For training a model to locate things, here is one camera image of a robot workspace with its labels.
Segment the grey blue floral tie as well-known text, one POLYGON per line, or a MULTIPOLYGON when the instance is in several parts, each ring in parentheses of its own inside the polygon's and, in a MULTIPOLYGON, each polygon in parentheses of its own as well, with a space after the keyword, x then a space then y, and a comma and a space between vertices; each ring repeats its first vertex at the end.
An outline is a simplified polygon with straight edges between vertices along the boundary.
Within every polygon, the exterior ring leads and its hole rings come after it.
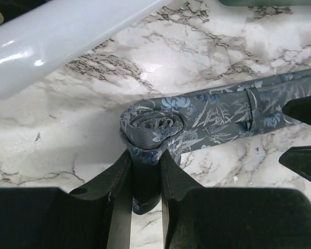
POLYGON ((160 201, 157 164, 181 155, 295 124, 283 114, 290 100, 311 96, 311 69, 139 101, 120 116, 120 136, 133 161, 133 212, 160 201))

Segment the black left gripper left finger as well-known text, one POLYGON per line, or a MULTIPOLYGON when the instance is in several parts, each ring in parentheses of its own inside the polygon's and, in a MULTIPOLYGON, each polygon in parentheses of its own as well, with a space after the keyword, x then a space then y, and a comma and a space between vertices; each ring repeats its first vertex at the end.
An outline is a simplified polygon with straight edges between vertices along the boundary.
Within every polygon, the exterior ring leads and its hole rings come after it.
POLYGON ((87 183, 0 188, 0 248, 129 248, 131 157, 119 159, 87 183))

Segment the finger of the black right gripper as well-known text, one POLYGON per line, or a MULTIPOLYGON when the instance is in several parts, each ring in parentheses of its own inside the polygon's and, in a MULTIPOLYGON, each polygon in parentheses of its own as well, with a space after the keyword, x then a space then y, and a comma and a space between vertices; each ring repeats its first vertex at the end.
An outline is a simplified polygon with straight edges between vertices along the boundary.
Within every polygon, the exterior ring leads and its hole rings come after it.
POLYGON ((311 182, 311 145, 289 148, 279 163, 311 182))
POLYGON ((311 126, 311 96, 289 101, 282 108, 282 112, 311 126))

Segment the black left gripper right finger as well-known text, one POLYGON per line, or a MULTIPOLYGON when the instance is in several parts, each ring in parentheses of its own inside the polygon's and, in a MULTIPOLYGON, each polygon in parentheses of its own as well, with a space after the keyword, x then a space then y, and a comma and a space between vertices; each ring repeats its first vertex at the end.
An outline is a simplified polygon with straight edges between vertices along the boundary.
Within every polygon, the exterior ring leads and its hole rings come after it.
POLYGON ((203 187, 160 160, 165 248, 311 248, 311 203, 296 189, 203 187))

